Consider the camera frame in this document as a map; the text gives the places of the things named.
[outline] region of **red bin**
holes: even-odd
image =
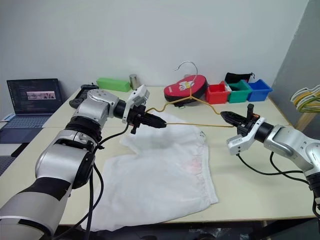
[[[209,104],[225,104],[228,101],[230,91],[226,89],[225,83],[209,85],[205,91],[205,100]]]

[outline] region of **laptop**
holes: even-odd
[[[6,82],[15,117],[0,130],[0,144],[29,143],[63,103],[58,79]]]

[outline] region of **green box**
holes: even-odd
[[[131,89],[129,81],[117,80],[107,77],[98,78],[96,84],[100,89],[109,89],[120,92],[129,92]]]
[[[245,80],[241,80],[237,83],[230,83],[228,86],[232,90],[228,96],[228,102],[231,104],[245,102],[248,95],[252,92],[251,87]]]

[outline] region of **gray wall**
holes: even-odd
[[[320,1],[310,0],[295,33],[282,66],[273,83],[270,97],[288,120],[295,125],[302,115],[290,98],[297,90],[320,84]],[[320,138],[320,116],[304,131],[311,138]]]

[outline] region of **clothes hanger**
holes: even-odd
[[[290,98],[299,112],[319,113],[320,112],[320,84],[309,89],[304,87],[296,91]]]
[[[183,64],[185,64],[185,63],[190,63],[190,64],[192,64],[192,65],[195,67],[195,70],[196,70],[196,74],[195,74],[195,76],[194,76],[194,78],[193,78],[193,80],[191,81],[191,84],[190,84],[190,86],[189,86],[189,88],[190,88],[190,95],[187,96],[187,97],[184,97],[184,98],[182,98],[182,99],[179,99],[179,100],[167,102],[167,103],[164,104],[163,108],[160,109],[160,110],[156,109],[155,107],[151,107],[151,108],[149,108],[149,109],[146,111],[146,113],[149,112],[149,111],[151,111],[151,110],[154,110],[154,111],[156,111],[156,112],[158,112],[158,113],[161,113],[161,112],[165,111],[166,107],[167,107],[168,105],[170,105],[170,104],[175,104],[175,103],[182,102],[182,101],[184,101],[184,100],[191,100],[191,99],[192,99],[192,100],[195,100],[195,101],[197,101],[197,102],[199,102],[199,103],[202,103],[202,104],[204,104],[204,105],[209,106],[209,107],[213,110],[213,112],[214,112],[215,114],[220,115],[220,113],[216,111],[216,109],[214,108],[214,106],[210,105],[209,103],[207,103],[207,102],[205,102],[205,101],[200,100],[199,98],[196,98],[196,97],[192,96],[192,84],[194,83],[194,81],[196,80],[196,78],[197,78],[197,76],[198,76],[198,68],[197,68],[197,66],[195,65],[194,62],[188,61],[188,60],[187,60],[187,61],[183,61],[183,62],[180,63],[180,65],[175,69],[175,71],[179,70],[180,67],[181,67]],[[232,126],[232,125],[199,124],[199,123],[189,123],[189,122],[167,122],[166,124],[167,124],[167,125],[193,125],[193,126],[219,127],[219,128],[233,128],[233,127],[234,127],[234,126]]]

